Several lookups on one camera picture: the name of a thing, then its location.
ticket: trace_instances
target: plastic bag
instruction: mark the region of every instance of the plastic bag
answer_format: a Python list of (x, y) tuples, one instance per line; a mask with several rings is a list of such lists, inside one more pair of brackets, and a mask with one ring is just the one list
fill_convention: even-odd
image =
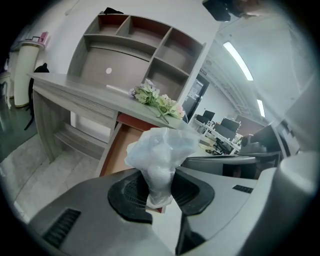
[(171, 203), (176, 167), (197, 150), (198, 140), (197, 134), (169, 128), (152, 128), (142, 133), (124, 161), (140, 170), (148, 184), (147, 206), (156, 209)]

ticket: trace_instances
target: fluorescent light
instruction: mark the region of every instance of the fluorescent light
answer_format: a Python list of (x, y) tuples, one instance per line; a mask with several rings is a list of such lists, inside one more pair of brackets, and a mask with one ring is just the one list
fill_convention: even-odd
[(257, 99), (256, 101), (258, 102), (261, 116), (263, 116), (265, 118), (266, 117), (265, 110), (264, 110), (264, 105), (263, 105), (262, 101), (260, 99)]
[(238, 63), (238, 65), (242, 69), (242, 72), (244, 73), (246, 79), (248, 79), (249, 81), (253, 81), (254, 78), (252, 77), (246, 63), (241, 58), (240, 54), (237, 52), (237, 50), (234, 48), (234, 46), (230, 42), (224, 43), (223, 46), (232, 55), (232, 57), (235, 59), (236, 63)]

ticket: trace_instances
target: wooden desk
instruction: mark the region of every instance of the wooden desk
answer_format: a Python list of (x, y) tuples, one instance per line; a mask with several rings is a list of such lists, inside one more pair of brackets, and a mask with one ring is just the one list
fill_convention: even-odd
[[(36, 127), (50, 162), (65, 145), (99, 160), (96, 177), (128, 169), (127, 145), (152, 127), (179, 128), (182, 120), (157, 117), (157, 110), (104, 84), (75, 76), (31, 73)], [(107, 143), (70, 124), (70, 112), (110, 128)]]

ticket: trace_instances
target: ceiling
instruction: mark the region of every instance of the ceiling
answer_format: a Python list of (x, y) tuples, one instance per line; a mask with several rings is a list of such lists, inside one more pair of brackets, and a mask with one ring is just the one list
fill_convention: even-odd
[[(267, 124), (282, 118), (315, 73), (304, 40), (280, 15), (221, 23), (203, 63), (207, 78), (234, 107), (237, 114)], [(248, 81), (223, 47), (231, 42), (253, 81)], [(257, 99), (263, 101), (265, 118)]]

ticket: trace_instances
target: desk drawer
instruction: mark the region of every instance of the desk drawer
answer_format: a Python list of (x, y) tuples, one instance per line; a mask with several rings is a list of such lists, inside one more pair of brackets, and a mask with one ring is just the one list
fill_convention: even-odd
[(109, 127), (112, 131), (115, 127), (117, 111), (56, 88), (44, 88), (35, 84), (33, 89), (48, 100), (79, 116)]

